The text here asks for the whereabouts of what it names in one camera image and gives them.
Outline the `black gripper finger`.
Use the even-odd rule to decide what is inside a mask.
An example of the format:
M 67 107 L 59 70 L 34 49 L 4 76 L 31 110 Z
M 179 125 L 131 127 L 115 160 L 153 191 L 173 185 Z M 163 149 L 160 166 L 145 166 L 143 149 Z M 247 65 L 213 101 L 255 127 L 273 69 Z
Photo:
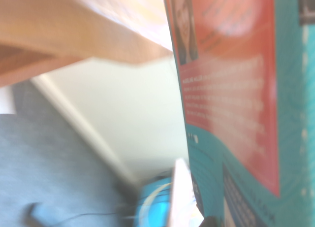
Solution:
M 215 216 L 207 216 L 202 221 L 202 227 L 221 227 L 222 221 L 220 218 Z

